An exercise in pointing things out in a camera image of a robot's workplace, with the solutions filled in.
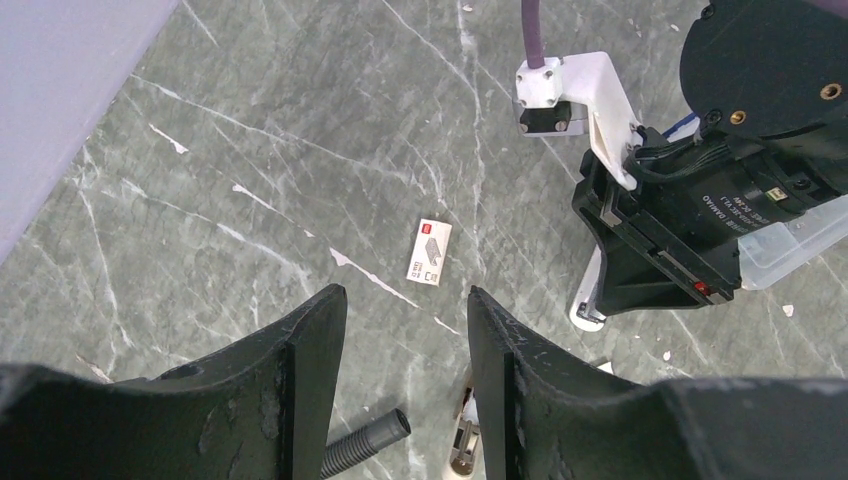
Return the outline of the brown stapler base part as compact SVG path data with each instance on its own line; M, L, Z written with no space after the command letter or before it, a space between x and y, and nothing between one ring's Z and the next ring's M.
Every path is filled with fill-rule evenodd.
M481 451L480 420L471 373L463 386L461 404L456 412L454 436L442 472L443 479L472 479Z

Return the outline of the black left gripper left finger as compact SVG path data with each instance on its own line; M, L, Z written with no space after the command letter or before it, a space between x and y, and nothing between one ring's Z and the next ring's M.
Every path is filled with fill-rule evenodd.
M98 383L1 368L5 479L316 479L347 316L331 284L159 377Z

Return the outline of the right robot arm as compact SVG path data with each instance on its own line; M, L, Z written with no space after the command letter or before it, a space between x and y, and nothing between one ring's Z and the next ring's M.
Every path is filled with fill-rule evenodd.
M638 127L618 185L583 157L572 205L600 250L599 318L697 309L740 288L738 241L847 192L847 5L712 1L684 43L697 131Z

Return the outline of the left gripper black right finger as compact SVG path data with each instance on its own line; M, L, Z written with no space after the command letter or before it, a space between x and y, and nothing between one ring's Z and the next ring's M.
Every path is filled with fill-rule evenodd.
M640 385L467 299L490 479L843 479L847 383L707 377Z

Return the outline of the white staple box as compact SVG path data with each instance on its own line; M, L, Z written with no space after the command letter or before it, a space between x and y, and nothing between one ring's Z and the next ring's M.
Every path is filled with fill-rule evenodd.
M412 282L438 286L442 278L452 226L431 219L421 219L406 273Z

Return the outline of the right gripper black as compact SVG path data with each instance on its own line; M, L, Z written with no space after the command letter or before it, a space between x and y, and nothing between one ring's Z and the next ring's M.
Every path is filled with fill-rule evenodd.
M587 152L572 200L600 251L588 305L606 317L732 300L741 237L847 192L843 125L767 139L715 129L673 142L652 128L639 135L625 161L635 189Z

